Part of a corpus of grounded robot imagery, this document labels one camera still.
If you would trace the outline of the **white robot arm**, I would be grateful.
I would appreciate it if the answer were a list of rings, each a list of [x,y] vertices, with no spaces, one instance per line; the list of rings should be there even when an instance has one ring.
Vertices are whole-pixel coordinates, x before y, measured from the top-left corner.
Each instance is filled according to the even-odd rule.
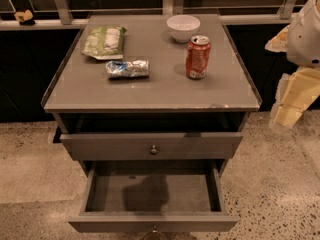
[[[320,0],[308,0],[265,49],[285,52],[298,66],[294,73],[282,75],[270,112],[270,128],[290,129],[320,96]]]

